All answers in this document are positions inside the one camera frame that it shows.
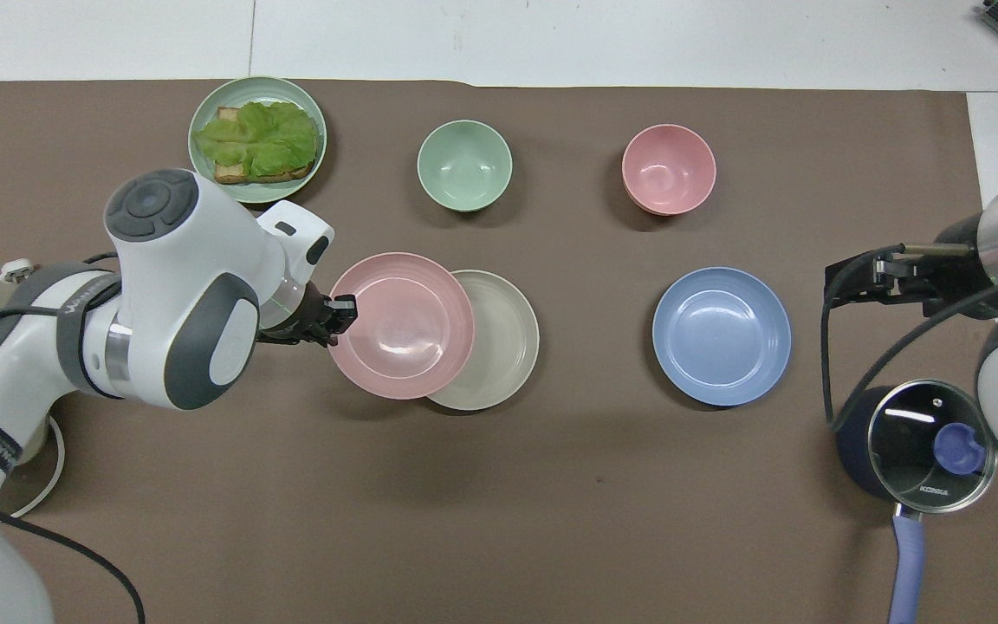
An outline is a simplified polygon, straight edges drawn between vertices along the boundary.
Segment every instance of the pot handle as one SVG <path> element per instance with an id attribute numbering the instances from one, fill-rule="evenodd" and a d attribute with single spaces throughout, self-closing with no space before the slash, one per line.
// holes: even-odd
<path id="1" fill-rule="evenodd" d="M 923 514 L 896 505 L 891 527 L 896 533 L 896 583 L 891 589 L 888 624 L 915 624 L 919 589 L 923 586 Z"/>

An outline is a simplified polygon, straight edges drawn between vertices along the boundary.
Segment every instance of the brown table surface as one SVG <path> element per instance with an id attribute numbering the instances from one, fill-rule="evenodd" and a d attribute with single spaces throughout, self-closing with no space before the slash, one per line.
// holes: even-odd
<path id="1" fill-rule="evenodd" d="M 112 248 L 100 211 L 135 175 L 190 166 L 187 124 L 222 81 L 0 82 L 0 264 Z M 73 395 L 68 462 L 30 520 L 114 561 L 154 623 L 886 620 L 891 506 L 837 461 L 820 406 L 825 265 L 925 242 L 979 211 L 965 96 L 721 88 L 472 88 L 301 81 L 329 149 L 292 199 L 337 230 L 315 281 L 410 251 L 507 277 L 542 335 L 522 390 L 456 414 L 361 391 L 318 347 L 261 347 L 222 399 L 177 413 Z M 438 124 L 475 118 L 515 158 L 483 212 L 439 208 L 415 173 Z M 655 218 L 622 188 L 626 142 L 682 123 L 716 151 L 708 202 Z M 658 368 L 650 325 L 678 277 L 731 265 L 792 319 L 764 398 L 711 411 Z M 922 319 L 834 315 L 837 399 Z M 971 390 L 987 323 L 916 343 L 884 383 Z M 920 621 L 998 621 L 998 477 L 927 517 Z M 116 581 L 8 530 L 59 620 L 131 621 Z"/>

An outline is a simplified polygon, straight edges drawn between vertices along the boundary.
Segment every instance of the pink bowl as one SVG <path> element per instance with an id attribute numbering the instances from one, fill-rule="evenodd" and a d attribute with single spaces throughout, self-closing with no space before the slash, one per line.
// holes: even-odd
<path id="1" fill-rule="evenodd" d="M 714 153 L 696 132 L 672 123 L 638 132 L 622 154 L 622 182 L 641 208 L 668 217 L 703 203 L 714 188 Z"/>
<path id="2" fill-rule="evenodd" d="M 353 265 L 332 296 L 356 295 L 357 320 L 329 354 L 357 386 L 386 399 L 419 399 L 448 386 L 476 336 L 460 282 L 413 253 L 381 253 Z"/>

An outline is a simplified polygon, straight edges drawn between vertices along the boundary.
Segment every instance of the green lettuce leaf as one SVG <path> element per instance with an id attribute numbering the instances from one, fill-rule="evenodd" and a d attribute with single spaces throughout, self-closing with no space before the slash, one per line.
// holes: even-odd
<path id="1" fill-rule="evenodd" d="M 247 103 L 237 121 L 211 120 L 191 138 L 206 158 L 221 166 L 242 163 L 253 177 L 301 169 L 318 153 L 314 123 L 292 102 Z"/>

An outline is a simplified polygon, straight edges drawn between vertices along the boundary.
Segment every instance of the bread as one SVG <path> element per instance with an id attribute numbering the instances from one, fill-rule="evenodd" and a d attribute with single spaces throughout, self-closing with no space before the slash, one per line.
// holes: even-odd
<path id="1" fill-rule="evenodd" d="M 237 121 L 238 110 L 241 109 L 218 107 L 218 119 Z M 214 163 L 214 180 L 220 185 L 244 185 L 247 182 L 257 182 L 258 185 L 264 185 L 264 183 L 269 182 L 288 182 L 289 180 L 306 178 L 306 174 L 310 173 L 310 167 L 312 166 L 314 166 L 313 161 L 308 162 L 301 169 L 284 171 L 275 175 L 249 175 L 245 172 L 245 166 L 242 163 L 238 162 L 237 165 L 230 166 L 221 166 L 218 163 Z"/>

